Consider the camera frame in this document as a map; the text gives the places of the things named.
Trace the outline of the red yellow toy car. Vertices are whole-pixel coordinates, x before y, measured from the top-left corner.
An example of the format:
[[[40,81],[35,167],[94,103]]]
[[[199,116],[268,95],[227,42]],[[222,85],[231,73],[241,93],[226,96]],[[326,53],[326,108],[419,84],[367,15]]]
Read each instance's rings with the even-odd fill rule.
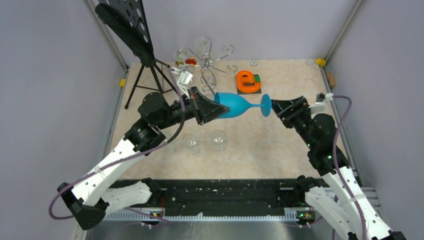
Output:
[[[189,66],[195,66],[197,64],[197,61],[194,57],[190,57],[185,60],[177,60],[175,62],[177,65],[189,65]]]

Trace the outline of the orange toy block piece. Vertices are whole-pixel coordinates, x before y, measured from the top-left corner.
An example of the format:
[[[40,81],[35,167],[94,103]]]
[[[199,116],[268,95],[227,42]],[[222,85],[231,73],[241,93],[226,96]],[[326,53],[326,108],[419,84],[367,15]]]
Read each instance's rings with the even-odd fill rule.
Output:
[[[262,89],[261,78],[248,70],[239,71],[235,77],[236,89],[245,93],[252,93]]]

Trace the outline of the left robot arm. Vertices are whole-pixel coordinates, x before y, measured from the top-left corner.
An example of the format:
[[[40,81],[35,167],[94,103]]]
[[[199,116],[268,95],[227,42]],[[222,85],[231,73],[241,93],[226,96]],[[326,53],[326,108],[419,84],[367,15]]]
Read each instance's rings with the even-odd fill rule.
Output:
[[[118,178],[150,153],[175,139],[186,120],[206,124],[230,111],[229,107],[203,96],[196,87],[169,105],[158,92],[147,94],[138,112],[141,117],[117,146],[76,183],[63,183],[58,193],[82,230],[97,226],[106,215],[134,205],[154,207],[161,201],[161,188],[151,178],[113,188]],[[175,136],[166,138],[163,129],[179,124]]]

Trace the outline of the clear tall wine glass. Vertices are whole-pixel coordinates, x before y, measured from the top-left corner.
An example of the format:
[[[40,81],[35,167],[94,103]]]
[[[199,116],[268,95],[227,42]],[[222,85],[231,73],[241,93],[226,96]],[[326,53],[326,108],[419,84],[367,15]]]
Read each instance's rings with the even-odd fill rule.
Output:
[[[209,37],[202,36],[197,40],[195,53],[200,59],[206,59],[211,57],[212,52],[212,40]]]

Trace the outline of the blue wine glass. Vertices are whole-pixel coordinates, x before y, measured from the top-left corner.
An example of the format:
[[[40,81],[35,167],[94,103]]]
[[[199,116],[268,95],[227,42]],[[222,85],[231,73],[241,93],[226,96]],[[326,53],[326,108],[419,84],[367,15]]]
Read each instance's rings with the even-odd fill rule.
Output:
[[[251,108],[260,108],[261,114],[268,117],[272,109],[272,100],[268,94],[261,97],[259,104],[250,103],[241,95],[229,92],[217,92],[214,101],[229,108],[229,112],[219,116],[219,119],[236,118]]]

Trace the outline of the chrome wine glass rack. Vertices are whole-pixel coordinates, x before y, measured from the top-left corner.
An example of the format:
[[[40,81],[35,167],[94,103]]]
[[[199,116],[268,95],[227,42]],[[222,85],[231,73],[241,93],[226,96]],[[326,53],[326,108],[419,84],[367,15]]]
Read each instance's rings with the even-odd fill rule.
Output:
[[[206,97],[212,100],[214,99],[214,96],[216,94],[215,88],[217,86],[217,77],[215,75],[215,72],[218,71],[224,74],[233,74],[238,70],[238,68],[234,64],[227,65],[226,70],[222,70],[216,67],[215,64],[218,61],[234,53],[235,47],[232,44],[225,44],[222,47],[222,51],[224,51],[226,54],[221,57],[214,57],[212,54],[213,41],[211,40],[211,42],[212,42],[211,54],[210,54],[210,57],[206,59],[200,59],[200,57],[197,56],[196,54],[196,50],[192,50],[188,47],[182,47],[187,49],[188,58],[195,58],[195,60],[197,61],[197,64],[194,66],[191,66],[188,64],[180,64],[178,65],[178,67],[182,69],[187,69],[189,67],[199,68],[200,82],[202,84],[201,91]]]

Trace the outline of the black music stand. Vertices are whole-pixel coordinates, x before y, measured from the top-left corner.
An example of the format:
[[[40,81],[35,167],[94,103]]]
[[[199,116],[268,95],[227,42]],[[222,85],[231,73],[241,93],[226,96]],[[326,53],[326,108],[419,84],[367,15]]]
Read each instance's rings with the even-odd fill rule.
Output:
[[[141,62],[141,68],[124,108],[129,108],[137,88],[155,91],[162,95],[171,91],[175,92],[174,84],[158,66],[161,64],[169,68],[170,65],[158,60],[154,55],[143,2],[141,0],[100,0],[94,10],[100,20],[125,43]],[[144,69],[150,69],[156,88],[139,85]]]

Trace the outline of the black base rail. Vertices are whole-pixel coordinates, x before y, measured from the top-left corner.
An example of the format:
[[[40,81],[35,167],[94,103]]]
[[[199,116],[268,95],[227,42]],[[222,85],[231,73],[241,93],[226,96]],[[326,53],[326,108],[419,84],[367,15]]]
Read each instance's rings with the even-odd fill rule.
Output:
[[[295,178],[287,179],[153,179],[146,203],[132,208],[159,208],[166,217],[284,216],[293,209],[312,210]]]

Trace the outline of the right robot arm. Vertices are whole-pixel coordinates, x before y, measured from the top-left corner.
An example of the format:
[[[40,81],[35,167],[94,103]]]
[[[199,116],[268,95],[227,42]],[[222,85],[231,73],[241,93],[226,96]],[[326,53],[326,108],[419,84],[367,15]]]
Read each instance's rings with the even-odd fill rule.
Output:
[[[354,176],[352,165],[337,146],[343,123],[352,107],[352,100],[339,123],[331,115],[317,113],[326,103],[339,98],[332,93],[318,94],[318,102],[309,105],[304,96],[292,100],[271,100],[275,115],[288,129],[295,129],[309,151],[307,156],[334,193],[328,196],[312,177],[296,180],[293,200],[299,206],[311,206],[332,227],[332,237],[342,240],[404,240],[401,231],[394,231],[376,212]]]

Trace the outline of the clear smooth wine glass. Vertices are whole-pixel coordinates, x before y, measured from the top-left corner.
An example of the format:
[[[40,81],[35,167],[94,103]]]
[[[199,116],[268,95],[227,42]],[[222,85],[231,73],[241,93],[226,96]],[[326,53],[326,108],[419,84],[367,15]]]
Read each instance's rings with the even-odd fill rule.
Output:
[[[189,58],[188,50],[185,47],[180,47],[174,51],[173,57],[177,65],[184,65]]]

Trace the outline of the yellow side clip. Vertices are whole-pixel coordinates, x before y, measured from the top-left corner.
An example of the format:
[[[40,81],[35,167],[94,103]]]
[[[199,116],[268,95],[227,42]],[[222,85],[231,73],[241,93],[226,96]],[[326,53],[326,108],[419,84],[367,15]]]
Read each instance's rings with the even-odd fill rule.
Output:
[[[125,86],[125,84],[126,84],[126,79],[125,79],[125,78],[122,78],[122,79],[120,80],[119,86],[120,86],[121,88],[123,88],[123,87]]]

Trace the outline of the clear ribbed wine glass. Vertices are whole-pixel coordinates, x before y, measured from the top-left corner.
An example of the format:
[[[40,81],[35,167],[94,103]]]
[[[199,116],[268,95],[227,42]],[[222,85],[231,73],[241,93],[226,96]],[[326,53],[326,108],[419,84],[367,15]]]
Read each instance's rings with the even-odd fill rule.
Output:
[[[200,141],[195,134],[186,134],[182,138],[182,146],[189,155],[198,155],[200,153]]]
[[[168,140],[173,136],[172,133],[165,132],[165,142],[168,142]],[[176,152],[176,144],[174,141],[168,143],[166,146],[163,147],[163,150],[167,154],[173,154]]]
[[[216,152],[223,152],[228,146],[228,136],[222,130],[215,130],[210,135],[212,148]]]

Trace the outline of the yellow corner clip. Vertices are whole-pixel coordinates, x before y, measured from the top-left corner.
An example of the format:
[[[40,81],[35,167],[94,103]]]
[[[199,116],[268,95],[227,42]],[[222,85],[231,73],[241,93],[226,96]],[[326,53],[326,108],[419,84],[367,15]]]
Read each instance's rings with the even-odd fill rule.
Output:
[[[315,60],[315,63],[320,67],[324,67],[327,64],[327,62],[323,58],[317,58]]]

